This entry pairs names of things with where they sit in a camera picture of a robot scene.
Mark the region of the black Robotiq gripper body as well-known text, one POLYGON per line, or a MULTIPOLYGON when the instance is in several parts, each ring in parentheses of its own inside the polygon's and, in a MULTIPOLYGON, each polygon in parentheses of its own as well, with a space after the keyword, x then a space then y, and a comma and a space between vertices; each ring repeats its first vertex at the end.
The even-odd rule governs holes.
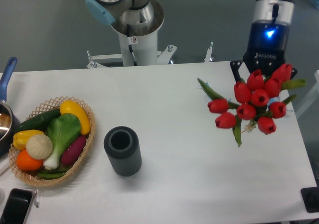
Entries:
POLYGON ((285 63, 289 32, 287 25, 252 23, 247 51, 243 56, 250 73, 259 69, 262 75, 270 76, 285 63))

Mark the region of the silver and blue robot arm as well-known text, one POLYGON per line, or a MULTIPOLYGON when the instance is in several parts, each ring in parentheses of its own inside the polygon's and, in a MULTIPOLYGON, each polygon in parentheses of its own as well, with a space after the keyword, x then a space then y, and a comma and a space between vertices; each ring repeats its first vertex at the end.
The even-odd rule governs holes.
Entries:
MULTIPOLYGON (((239 68, 261 70, 270 76, 285 62, 285 50, 296 0, 256 0, 247 51, 230 63, 234 78, 239 68)), ((96 20, 118 34, 124 66, 169 64, 176 50, 172 45, 158 51, 158 30, 164 21, 161 5, 155 0, 86 0, 96 20)))

